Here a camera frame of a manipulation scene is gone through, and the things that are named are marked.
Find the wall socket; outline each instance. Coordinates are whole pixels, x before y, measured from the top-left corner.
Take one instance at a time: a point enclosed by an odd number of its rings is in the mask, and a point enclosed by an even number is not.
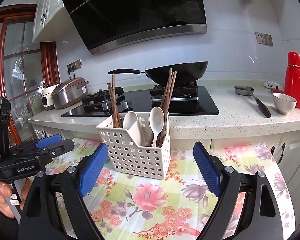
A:
[[[257,43],[273,47],[272,36],[265,33],[256,33]]]
[[[69,73],[71,71],[75,71],[75,70],[77,70],[78,68],[81,68],[81,67],[82,67],[82,65],[81,65],[81,59],[78,59],[75,62],[72,62],[71,64],[69,64],[67,66]]]

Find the white bowl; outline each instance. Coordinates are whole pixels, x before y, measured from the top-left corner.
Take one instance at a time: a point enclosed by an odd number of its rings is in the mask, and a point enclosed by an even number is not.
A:
[[[293,109],[295,109],[297,100],[295,98],[281,94],[281,93],[274,93],[273,94],[273,103],[274,106],[277,108],[279,114],[287,115]]]

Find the red lid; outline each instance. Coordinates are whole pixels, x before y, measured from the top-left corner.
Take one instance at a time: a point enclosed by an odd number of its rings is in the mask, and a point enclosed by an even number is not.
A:
[[[300,54],[297,52],[288,53],[288,65],[300,67]]]

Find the black glass cooktop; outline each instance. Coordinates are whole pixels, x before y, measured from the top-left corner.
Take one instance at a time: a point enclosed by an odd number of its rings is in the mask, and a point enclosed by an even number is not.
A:
[[[150,112],[154,106],[160,106],[160,102],[152,103],[150,90],[139,90],[124,93],[126,100],[132,101],[132,108],[129,111],[135,112]],[[199,100],[194,101],[172,101],[170,102],[169,115],[217,115],[219,110],[213,102],[211,96],[205,87],[198,87]],[[119,112],[125,112],[121,104],[118,104]],[[104,112],[103,110],[85,111],[83,106],[78,106],[75,109],[61,115],[62,117],[109,117],[112,115],[112,110]]]

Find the red thermos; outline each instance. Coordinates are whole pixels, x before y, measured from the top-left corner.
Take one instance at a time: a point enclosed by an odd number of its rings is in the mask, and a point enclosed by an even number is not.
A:
[[[288,53],[288,68],[284,93],[297,100],[296,108],[300,108],[300,54],[297,52]]]

